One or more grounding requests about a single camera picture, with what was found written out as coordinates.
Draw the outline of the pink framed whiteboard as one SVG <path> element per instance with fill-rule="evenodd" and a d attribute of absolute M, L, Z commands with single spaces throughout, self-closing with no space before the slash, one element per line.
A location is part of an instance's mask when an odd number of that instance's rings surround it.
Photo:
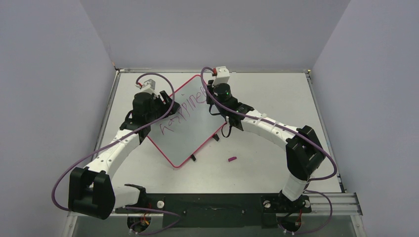
<path fill-rule="evenodd" d="M 181 167 L 191 155 L 225 124 L 223 117 L 212 116 L 201 77 L 195 75 L 175 91 L 180 108 L 174 115 L 151 126 L 148 138 L 174 168 Z"/>

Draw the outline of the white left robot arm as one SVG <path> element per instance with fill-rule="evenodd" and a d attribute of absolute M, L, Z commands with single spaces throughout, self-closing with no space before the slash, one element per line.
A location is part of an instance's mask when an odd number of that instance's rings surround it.
<path fill-rule="evenodd" d="M 112 178 L 129 154 L 151 131 L 150 123 L 174 115 L 180 104 L 165 91 L 135 94 L 132 110 L 121 124 L 111 146 L 85 167 L 75 167 L 69 177 L 68 208 L 98 219 L 106 219 L 118 208 L 129 206 L 134 212 L 147 207 L 146 189 L 135 184 L 113 186 Z"/>

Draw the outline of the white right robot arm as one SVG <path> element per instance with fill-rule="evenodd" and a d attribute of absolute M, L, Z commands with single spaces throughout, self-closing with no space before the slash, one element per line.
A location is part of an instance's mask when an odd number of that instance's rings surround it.
<path fill-rule="evenodd" d="M 312 173 L 326 157 L 320 151 L 322 146 L 314 129 L 307 125 L 303 128 L 288 126 L 268 118 L 233 97 L 227 83 L 214 84 L 209 80 L 207 90 L 207 103 L 216 106 L 218 115 L 230 128 L 256 134 L 285 151 L 290 174 L 278 199 L 283 210 L 293 210 Z"/>

